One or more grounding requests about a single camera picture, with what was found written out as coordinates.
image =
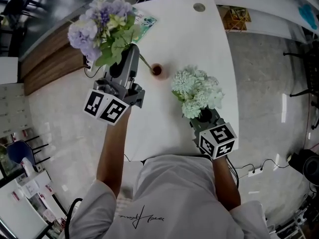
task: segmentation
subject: person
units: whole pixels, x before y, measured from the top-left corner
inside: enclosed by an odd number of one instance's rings
[[[130,112],[108,126],[96,181],[69,225],[71,239],[270,238],[261,204],[241,205],[225,157],[147,159],[131,204],[114,217]]]

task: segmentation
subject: blue chair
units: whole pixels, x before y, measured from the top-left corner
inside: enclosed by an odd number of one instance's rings
[[[8,153],[8,157],[10,160],[12,160],[13,162],[20,164],[22,162],[22,160],[26,157],[33,166],[36,166],[37,164],[40,164],[46,160],[48,160],[50,157],[45,158],[39,162],[35,162],[34,159],[34,155],[39,153],[41,150],[37,151],[37,152],[33,152],[37,149],[43,148],[45,146],[48,146],[49,144],[45,144],[39,147],[36,147],[34,149],[32,149],[30,147],[30,145],[27,144],[28,141],[34,140],[36,138],[38,138],[39,136],[36,136],[34,138],[31,138],[27,141],[15,141],[12,144],[8,145],[6,148],[6,151]]]

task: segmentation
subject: white t-shirt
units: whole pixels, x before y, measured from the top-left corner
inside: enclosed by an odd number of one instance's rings
[[[269,239],[259,202],[230,212],[217,200],[213,168],[202,157],[148,159],[131,205],[114,217],[116,198],[100,181],[71,220],[71,239]]]

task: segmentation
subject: white table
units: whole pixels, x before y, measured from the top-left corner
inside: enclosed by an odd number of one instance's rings
[[[204,12],[193,9],[205,5]],[[171,93],[175,72],[188,64],[198,65],[215,76],[223,88],[223,108],[218,110],[238,136],[238,104],[234,67],[224,27],[214,0],[152,0],[134,5],[158,19],[138,43],[149,64],[160,63],[170,78],[158,81],[140,60],[135,82],[145,89],[142,109],[133,107],[125,154],[145,160],[164,154],[197,154],[189,120],[182,118],[181,103]]]

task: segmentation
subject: flower stem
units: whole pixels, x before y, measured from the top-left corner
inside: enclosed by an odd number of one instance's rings
[[[146,62],[145,58],[140,54],[140,59],[146,64],[146,66],[150,69],[152,73],[154,73],[153,69],[150,67],[148,62]]]

